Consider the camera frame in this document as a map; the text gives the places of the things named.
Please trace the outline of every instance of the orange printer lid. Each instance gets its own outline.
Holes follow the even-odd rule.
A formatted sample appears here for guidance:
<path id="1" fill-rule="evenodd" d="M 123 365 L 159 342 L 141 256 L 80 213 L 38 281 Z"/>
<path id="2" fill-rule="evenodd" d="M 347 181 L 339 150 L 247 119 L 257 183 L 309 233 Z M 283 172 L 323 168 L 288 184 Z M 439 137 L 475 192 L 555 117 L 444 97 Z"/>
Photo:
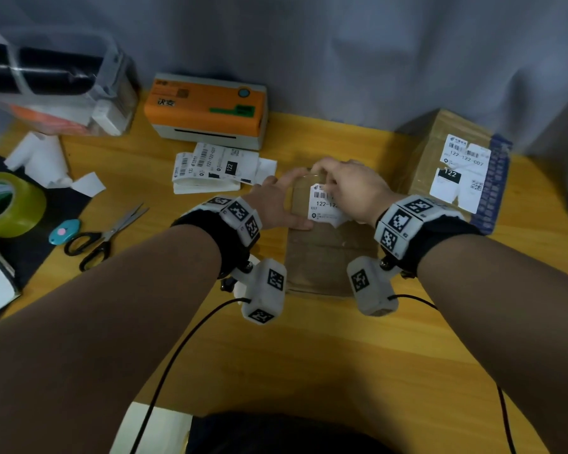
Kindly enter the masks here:
<path id="1" fill-rule="evenodd" d="M 258 137 L 265 107 L 264 89 L 158 74 L 145 102 L 145 115 L 155 125 Z"/>

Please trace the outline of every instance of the wooden table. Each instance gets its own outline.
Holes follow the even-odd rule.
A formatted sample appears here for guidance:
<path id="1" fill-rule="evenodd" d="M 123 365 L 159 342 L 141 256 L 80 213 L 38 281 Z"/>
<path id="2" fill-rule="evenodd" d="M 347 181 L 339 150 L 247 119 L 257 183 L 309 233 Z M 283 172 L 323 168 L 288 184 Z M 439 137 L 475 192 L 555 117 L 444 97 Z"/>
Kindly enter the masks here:
<path id="1" fill-rule="evenodd" d="M 0 154 L 27 130 L 15 123 Z M 160 138 L 141 108 L 129 135 L 62 137 L 62 144 L 73 178 L 96 171 L 107 187 L 83 211 L 84 229 L 106 228 L 140 201 L 151 207 L 117 236 L 116 252 L 212 196 L 174 195 L 175 154 L 193 144 Z M 408 147 L 407 137 L 391 132 L 272 113 L 261 156 L 277 159 L 280 174 L 325 155 L 352 157 L 391 180 Z M 514 156 L 492 238 L 568 273 L 568 213 L 557 184 L 530 159 Z M 286 239 L 287 230 L 268 230 L 253 253 L 283 262 Z M 7 315 L 75 277 L 79 258 L 53 251 Z M 397 278 L 394 289 L 427 297 L 415 280 Z M 192 324 L 230 297 L 215 283 Z M 138 401 L 149 402 L 164 366 Z M 265 327 L 229 306 L 182 351 L 158 405 L 195 415 L 238 409 L 341 422 L 390 439 L 405 453 L 508 452 L 494 382 L 441 315 L 412 300 L 401 300 L 394 315 L 372 318 L 351 299 L 288 296 L 282 316 Z M 509 407 L 518 452 L 546 452 L 529 422 Z"/>

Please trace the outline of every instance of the clear plastic box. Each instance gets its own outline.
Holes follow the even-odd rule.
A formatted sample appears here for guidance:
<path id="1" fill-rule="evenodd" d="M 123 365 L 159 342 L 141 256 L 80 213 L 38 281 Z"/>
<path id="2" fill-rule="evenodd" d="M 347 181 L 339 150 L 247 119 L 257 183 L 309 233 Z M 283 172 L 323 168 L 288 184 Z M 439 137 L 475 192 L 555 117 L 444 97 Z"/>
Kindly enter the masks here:
<path id="1" fill-rule="evenodd" d="M 103 31 L 0 29 L 0 107 L 45 134 L 120 136 L 137 106 L 129 64 Z"/>

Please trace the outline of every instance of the black mat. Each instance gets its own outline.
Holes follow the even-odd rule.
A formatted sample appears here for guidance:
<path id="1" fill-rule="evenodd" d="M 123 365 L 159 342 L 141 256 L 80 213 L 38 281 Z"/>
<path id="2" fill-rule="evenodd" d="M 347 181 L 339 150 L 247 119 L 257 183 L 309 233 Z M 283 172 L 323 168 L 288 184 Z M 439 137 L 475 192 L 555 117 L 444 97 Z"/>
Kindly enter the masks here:
<path id="1" fill-rule="evenodd" d="M 10 172 L 2 156 L 0 172 Z M 79 217 L 91 198 L 71 188 L 45 189 L 25 175 L 22 168 L 10 173 L 35 184 L 46 195 L 46 212 L 36 227 L 18 237 L 0 237 L 0 253 L 15 270 L 15 283 L 24 292 L 31 276 L 54 249 L 48 235 L 63 221 Z"/>

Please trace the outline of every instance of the black cable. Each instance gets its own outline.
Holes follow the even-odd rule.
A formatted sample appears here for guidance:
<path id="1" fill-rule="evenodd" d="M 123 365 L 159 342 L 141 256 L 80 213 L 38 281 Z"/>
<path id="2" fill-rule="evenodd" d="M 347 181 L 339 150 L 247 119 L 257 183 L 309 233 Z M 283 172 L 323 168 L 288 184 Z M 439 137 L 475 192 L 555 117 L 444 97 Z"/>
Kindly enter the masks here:
<path id="1" fill-rule="evenodd" d="M 411 300 L 417 300 L 421 303 L 433 307 L 435 310 L 439 311 L 437 306 L 429 301 L 424 300 L 423 298 L 419 298 L 418 296 L 414 295 L 392 295 L 387 297 L 388 300 L 394 300 L 395 298 L 410 298 Z M 503 426 L 505 427 L 505 436 L 507 436 L 507 444 L 509 444 L 509 451 L 511 454 L 516 454 L 515 452 L 515 445 L 513 443 L 513 437 L 511 436 L 511 427 L 509 426 L 509 415 L 507 414 L 507 405 L 505 404 L 505 396 L 503 395 L 502 389 L 497 384 L 497 391 L 499 393 L 499 400 L 501 402 L 501 411 L 503 413 Z"/>
<path id="2" fill-rule="evenodd" d="M 222 305 L 218 305 L 209 314 L 207 314 L 207 316 L 205 316 L 202 320 L 200 320 L 195 327 L 193 327 L 193 329 L 188 333 L 188 335 L 185 336 L 185 339 L 181 342 L 181 344 L 179 344 L 179 346 L 177 347 L 177 350 L 174 351 L 173 356 L 171 357 L 170 361 L 167 364 L 167 367 L 164 369 L 164 373 L 162 373 L 162 377 L 160 378 L 160 382 L 158 382 L 158 387 L 156 388 L 156 391 L 154 392 L 154 396 L 151 398 L 150 407 L 147 408 L 147 413 L 145 414 L 145 418 L 143 419 L 143 423 L 141 424 L 141 428 L 139 429 L 139 432 L 137 434 L 137 438 L 135 439 L 135 441 L 133 443 L 133 447 L 131 448 L 130 454 L 135 454 L 137 452 L 137 448 L 139 448 L 139 443 L 141 443 L 141 438 L 143 438 L 143 434 L 145 432 L 145 427 L 147 427 L 147 422 L 150 421 L 151 412 L 154 410 L 154 406 L 156 406 L 156 401 L 158 401 L 158 395 L 160 394 L 160 390 L 162 389 L 162 386 L 164 385 L 164 381 L 166 381 L 166 379 L 167 379 L 167 374 L 170 371 L 170 368 L 173 366 L 175 359 L 179 355 L 179 352 L 181 352 L 181 350 L 183 349 L 183 346 L 185 346 L 185 344 L 187 344 L 187 341 L 189 341 L 190 337 L 194 335 L 194 333 L 198 330 L 198 328 L 200 328 L 202 325 L 204 325 L 204 322 L 206 322 L 206 320 L 211 318 L 215 313 L 217 313 L 218 311 L 223 309 L 225 306 L 230 305 L 232 303 L 236 303 L 238 301 L 243 301 L 245 303 L 250 302 L 250 300 L 248 300 L 246 298 L 236 298 L 236 299 L 233 299 L 233 300 L 226 301 Z"/>

